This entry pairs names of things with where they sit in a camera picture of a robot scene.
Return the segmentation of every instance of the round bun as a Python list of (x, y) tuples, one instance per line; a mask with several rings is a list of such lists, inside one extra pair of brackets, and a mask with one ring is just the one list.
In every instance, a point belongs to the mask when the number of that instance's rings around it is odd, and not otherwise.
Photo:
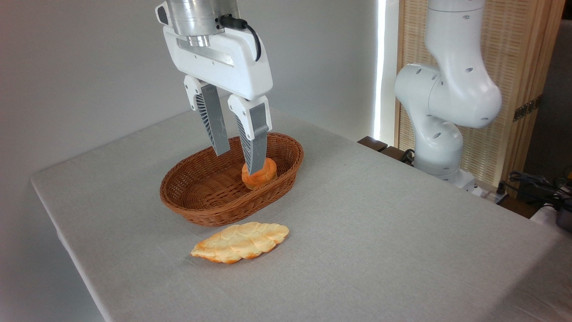
[(243, 165), (243, 182), (250, 190), (256, 190), (276, 177), (276, 163), (271, 158), (266, 158), (262, 169), (252, 175), (248, 175), (247, 164)]

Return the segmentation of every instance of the bread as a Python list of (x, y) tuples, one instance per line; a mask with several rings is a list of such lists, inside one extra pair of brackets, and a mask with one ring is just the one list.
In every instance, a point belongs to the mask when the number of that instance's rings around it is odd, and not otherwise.
[(264, 166), (261, 170), (248, 174), (248, 167), (245, 163), (243, 165), (243, 182), (250, 190), (256, 190), (268, 182), (277, 178), (276, 163), (271, 158), (264, 160)]
[(290, 230), (277, 223), (249, 222), (232, 225), (199, 242), (190, 253), (218, 263), (234, 264), (270, 252)]

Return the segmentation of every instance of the robotic arm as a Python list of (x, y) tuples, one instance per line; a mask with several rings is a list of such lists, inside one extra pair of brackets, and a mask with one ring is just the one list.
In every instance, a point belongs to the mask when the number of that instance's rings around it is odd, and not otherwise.
[(272, 75), (264, 45), (238, 19), (236, 0), (167, 0), (155, 12), (165, 25), (172, 60), (186, 74), (191, 109), (200, 112), (216, 154), (230, 150), (217, 90), (222, 88), (231, 93), (228, 105), (239, 125), (248, 172), (262, 169), (272, 129), (265, 96)]
[(409, 64), (395, 81), (415, 133), (415, 167), (471, 192), (475, 179), (459, 168), (463, 137), (455, 124), (485, 127), (502, 103), (480, 52), (484, 3), (429, 0), (425, 44), (439, 66)]

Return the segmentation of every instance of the light strip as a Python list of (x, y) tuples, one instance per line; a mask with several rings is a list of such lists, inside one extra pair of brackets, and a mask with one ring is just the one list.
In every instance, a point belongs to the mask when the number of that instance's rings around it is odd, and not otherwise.
[(386, 33), (386, 0), (378, 0), (378, 61), (375, 77), (375, 117), (373, 137), (380, 139), (382, 131), (382, 76), (383, 76), (383, 52), (385, 50)]

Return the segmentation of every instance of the gray fabric tablecloth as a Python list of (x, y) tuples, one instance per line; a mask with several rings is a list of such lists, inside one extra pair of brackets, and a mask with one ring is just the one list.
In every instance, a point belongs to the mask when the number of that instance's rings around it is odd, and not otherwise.
[(190, 257), (222, 228), (187, 222), (159, 199), (166, 172), (209, 146), (197, 113), (32, 177), (107, 321), (572, 320), (570, 240), (272, 113), (305, 159), (287, 195), (242, 221), (291, 231), (254, 260)]

